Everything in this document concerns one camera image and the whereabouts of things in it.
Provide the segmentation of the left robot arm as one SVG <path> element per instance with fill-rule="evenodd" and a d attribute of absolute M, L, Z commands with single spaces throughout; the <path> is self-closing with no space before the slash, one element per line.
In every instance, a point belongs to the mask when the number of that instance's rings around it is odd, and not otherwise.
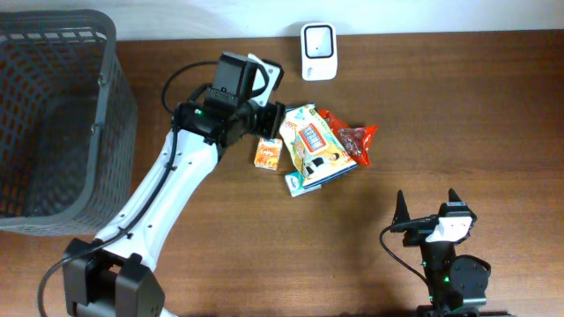
<path fill-rule="evenodd" d="M 247 134 L 275 136 L 285 112 L 282 103 L 253 100 L 232 108 L 179 104 L 159 157 L 129 201 L 92 242 L 74 239 L 65 249 L 68 315 L 170 315 L 154 271 L 176 220 L 228 146 Z"/>

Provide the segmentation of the teal tissue pack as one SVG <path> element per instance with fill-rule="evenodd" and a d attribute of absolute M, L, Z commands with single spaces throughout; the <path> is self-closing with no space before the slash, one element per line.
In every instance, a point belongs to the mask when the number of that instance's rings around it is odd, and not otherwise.
<path fill-rule="evenodd" d="M 292 172 L 285 176 L 285 182 L 290 192 L 291 197 L 296 197 L 299 195 L 304 195 L 308 192 L 312 192 L 321 189 L 321 185 L 317 185 L 311 188 L 304 188 L 303 186 L 304 178 L 300 172 Z"/>

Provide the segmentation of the white barcode scanner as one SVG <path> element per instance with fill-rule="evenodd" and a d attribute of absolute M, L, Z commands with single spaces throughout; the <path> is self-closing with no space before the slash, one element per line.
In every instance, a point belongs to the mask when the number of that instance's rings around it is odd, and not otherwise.
<path fill-rule="evenodd" d="M 301 76 L 305 81 L 332 80 L 338 72 L 334 25 L 308 23 L 301 28 Z"/>

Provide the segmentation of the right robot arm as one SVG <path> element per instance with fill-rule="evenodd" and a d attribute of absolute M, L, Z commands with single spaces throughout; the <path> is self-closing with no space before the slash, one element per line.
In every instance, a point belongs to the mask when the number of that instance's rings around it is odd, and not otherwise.
<path fill-rule="evenodd" d="M 470 238 L 477 216 L 454 189 L 439 211 L 427 217 L 412 218 L 404 194 L 397 193 L 391 232 L 404 235 L 404 247 L 421 252 L 423 281 L 430 304 L 418 306 L 418 316 L 478 316 L 486 304 L 486 288 L 491 265 L 478 257 L 456 254 L 455 246 Z"/>

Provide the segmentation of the yellow snack bag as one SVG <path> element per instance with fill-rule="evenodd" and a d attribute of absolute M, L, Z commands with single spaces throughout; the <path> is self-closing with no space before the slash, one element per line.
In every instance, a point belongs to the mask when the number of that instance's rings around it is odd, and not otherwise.
<path fill-rule="evenodd" d="M 278 133 L 304 188 L 323 185 L 358 167 L 314 104 L 287 110 Z"/>

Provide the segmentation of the orange tissue pack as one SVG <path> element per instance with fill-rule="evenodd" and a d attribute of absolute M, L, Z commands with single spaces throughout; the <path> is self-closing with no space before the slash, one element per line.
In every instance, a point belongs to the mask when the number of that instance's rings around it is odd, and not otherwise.
<path fill-rule="evenodd" d="M 281 139 L 260 137 L 254 158 L 255 167 L 276 171 L 282 148 L 283 141 Z"/>

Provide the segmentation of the red candy bag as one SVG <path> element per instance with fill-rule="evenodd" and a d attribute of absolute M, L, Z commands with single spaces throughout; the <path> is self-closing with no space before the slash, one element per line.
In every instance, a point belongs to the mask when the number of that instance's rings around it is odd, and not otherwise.
<path fill-rule="evenodd" d="M 356 163 L 363 166 L 371 165 L 368 151 L 378 129 L 377 126 L 352 128 L 326 109 L 319 109 L 317 113 L 326 121 L 332 133 Z"/>

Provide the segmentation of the dark grey plastic basket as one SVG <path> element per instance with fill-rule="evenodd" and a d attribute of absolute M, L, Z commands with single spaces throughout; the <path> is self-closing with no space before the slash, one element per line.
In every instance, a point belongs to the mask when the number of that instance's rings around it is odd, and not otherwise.
<path fill-rule="evenodd" d="M 1 228 L 100 230 L 130 196 L 137 103 L 95 10 L 1 16 Z"/>

